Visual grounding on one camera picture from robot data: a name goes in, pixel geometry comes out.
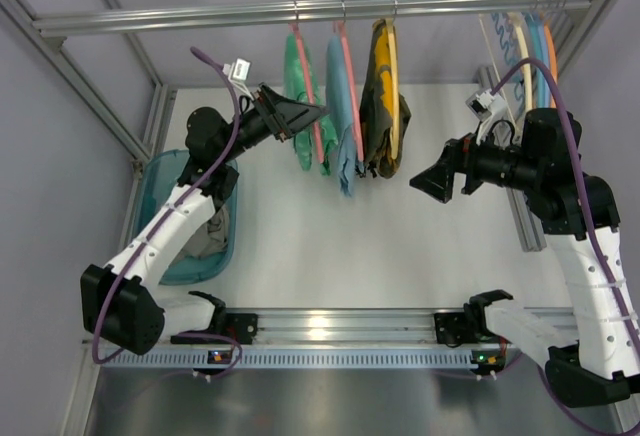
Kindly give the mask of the green tie-dye trousers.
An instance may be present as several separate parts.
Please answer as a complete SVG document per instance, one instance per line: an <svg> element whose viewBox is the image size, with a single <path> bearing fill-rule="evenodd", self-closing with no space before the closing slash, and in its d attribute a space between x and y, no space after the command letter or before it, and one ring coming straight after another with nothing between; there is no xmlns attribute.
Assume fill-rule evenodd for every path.
<svg viewBox="0 0 640 436"><path fill-rule="evenodd" d="M309 64L309 71L312 78L313 91L315 95L314 104L323 106L324 101L320 94L316 76L313 71L311 54L305 41L304 44ZM286 39L283 78L285 96L293 100L308 103L308 97L306 95L305 84L303 80L303 72L296 47L296 40L292 31ZM312 164L316 163L320 174L322 176L329 176L331 174L331 164L329 156L337 146L337 135L329 115L318 120L318 123L321 127L325 161L323 163L319 163L317 160L312 131L313 124L308 129L303 130L301 133L297 134L294 137L293 149L298 159L298 163L303 171L309 171L312 168Z"/></svg>

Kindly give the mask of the pink hanger with green trousers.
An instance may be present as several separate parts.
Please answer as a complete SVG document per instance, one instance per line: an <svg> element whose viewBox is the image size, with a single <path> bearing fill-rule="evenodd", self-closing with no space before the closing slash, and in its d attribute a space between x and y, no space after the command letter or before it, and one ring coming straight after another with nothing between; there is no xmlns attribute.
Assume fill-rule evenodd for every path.
<svg viewBox="0 0 640 436"><path fill-rule="evenodd" d="M293 10L294 10L294 22L290 24L291 31L294 34L296 40L296 47L298 52L299 61L301 64L302 72L303 72L303 80L305 84L305 91L308 97L308 102L310 104L315 103L315 95L313 91L312 78L309 71L308 59L305 51L304 39L301 35L299 28L299 6L297 0L292 0ZM323 141L321 135L321 127L318 121L315 121L312 125L316 156L319 163L323 163L325 161L325 154L323 148Z"/></svg>

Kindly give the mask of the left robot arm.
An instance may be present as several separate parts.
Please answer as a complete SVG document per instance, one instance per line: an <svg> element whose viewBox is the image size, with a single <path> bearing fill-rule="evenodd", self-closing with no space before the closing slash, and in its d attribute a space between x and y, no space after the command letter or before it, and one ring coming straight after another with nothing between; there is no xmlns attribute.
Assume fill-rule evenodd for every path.
<svg viewBox="0 0 640 436"><path fill-rule="evenodd" d="M163 339L185 332L203 338L212 330L219 300L198 291L161 299L156 290L162 277L233 193L239 172L231 161L269 137L287 141L328 113L322 105L289 99L265 84L232 102L232 121L207 106L189 115L189 157L166 202L118 255L103 266L89 265L81 275L83 325L93 335L96 363L107 361L98 354L100 340L144 355Z"/></svg>

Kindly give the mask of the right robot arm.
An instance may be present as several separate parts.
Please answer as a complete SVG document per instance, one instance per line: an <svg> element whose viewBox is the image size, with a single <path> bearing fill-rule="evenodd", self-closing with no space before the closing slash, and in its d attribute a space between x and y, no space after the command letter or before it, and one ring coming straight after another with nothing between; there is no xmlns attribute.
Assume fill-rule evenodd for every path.
<svg viewBox="0 0 640 436"><path fill-rule="evenodd" d="M552 394L569 408L603 406L639 391L638 315L620 262L620 217L610 186L584 173L577 145L582 127L552 108L525 116L522 140L500 147L470 133L445 143L411 187L441 203L483 184L524 194L554 250L570 295L578 335L571 338L524 309L504 290L470 297L464 312L476 337L502 337L542 370Z"/></svg>

